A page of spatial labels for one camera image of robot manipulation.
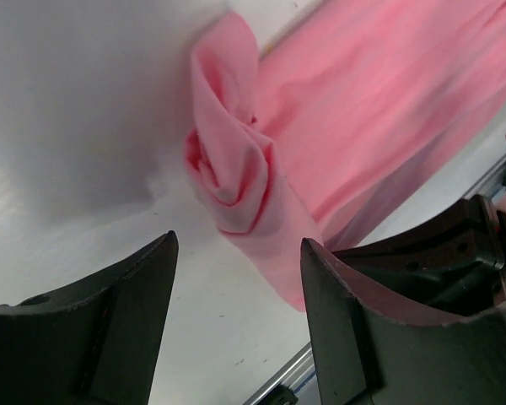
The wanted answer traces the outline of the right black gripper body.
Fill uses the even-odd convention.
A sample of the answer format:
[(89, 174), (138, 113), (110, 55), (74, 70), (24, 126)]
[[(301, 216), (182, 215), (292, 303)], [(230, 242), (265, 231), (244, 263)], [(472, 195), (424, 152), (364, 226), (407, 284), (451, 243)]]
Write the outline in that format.
[(417, 227), (335, 257), (398, 294), (471, 316), (493, 306), (506, 276), (506, 214), (482, 195)]

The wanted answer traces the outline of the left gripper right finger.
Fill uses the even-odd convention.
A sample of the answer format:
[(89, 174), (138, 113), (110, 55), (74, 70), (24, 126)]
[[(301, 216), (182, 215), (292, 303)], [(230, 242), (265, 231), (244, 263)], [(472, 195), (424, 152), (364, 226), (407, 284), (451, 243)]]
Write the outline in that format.
[(436, 310), (311, 239), (300, 266), (324, 404), (506, 404), (506, 308)]

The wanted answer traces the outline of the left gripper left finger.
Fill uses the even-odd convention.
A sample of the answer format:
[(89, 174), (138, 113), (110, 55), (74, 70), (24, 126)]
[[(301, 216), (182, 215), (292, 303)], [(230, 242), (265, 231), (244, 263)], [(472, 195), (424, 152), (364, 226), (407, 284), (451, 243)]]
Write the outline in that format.
[(18, 305), (0, 305), (0, 404), (145, 404), (175, 279), (174, 232)]

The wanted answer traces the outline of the pink t shirt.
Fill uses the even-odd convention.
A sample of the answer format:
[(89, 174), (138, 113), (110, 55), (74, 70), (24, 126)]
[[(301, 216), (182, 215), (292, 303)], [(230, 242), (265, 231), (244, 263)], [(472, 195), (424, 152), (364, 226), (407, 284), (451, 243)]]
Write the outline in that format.
[(301, 311), (301, 241), (357, 245), (506, 103), (506, 1), (327, 1), (265, 56), (227, 13), (191, 87), (196, 193)]

